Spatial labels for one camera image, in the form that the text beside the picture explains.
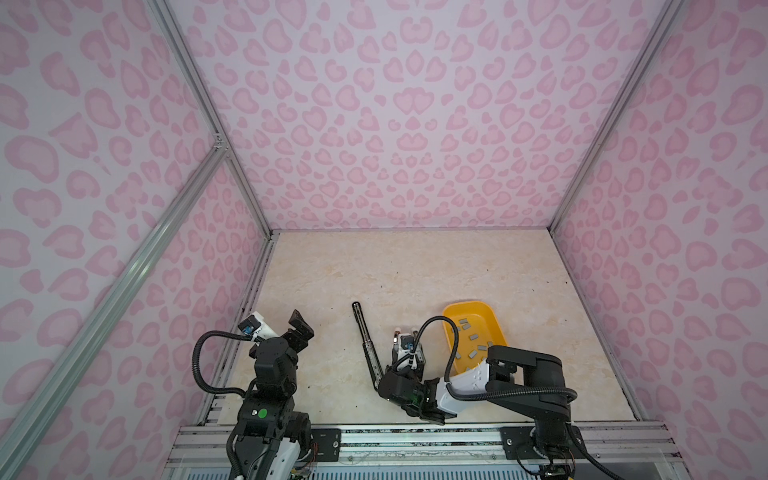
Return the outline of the pink mini stapler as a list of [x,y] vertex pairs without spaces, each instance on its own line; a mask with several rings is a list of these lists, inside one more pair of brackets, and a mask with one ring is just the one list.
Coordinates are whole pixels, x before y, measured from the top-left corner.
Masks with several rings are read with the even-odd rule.
[[399,328],[396,328],[393,333],[392,354],[391,354],[392,363],[397,362],[401,356],[401,340],[400,340],[401,335],[402,335],[401,330]]

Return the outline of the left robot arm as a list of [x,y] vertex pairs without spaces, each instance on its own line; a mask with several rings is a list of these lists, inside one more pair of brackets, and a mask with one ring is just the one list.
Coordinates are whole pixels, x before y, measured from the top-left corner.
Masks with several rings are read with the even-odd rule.
[[289,328],[277,334],[254,312],[238,324],[253,343],[254,377],[242,394],[235,427],[225,444],[231,479],[290,479],[295,465],[312,456],[309,415],[295,409],[298,353],[314,330],[292,312]]

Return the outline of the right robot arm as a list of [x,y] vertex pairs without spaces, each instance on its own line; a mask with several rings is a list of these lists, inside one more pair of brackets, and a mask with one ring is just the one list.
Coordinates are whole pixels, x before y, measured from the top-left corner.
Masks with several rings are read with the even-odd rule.
[[408,416],[439,425],[488,402],[534,422],[529,444],[540,457],[569,449],[577,392],[565,385],[562,362],[553,355],[495,345],[474,368],[431,380],[401,360],[385,370],[376,391]]

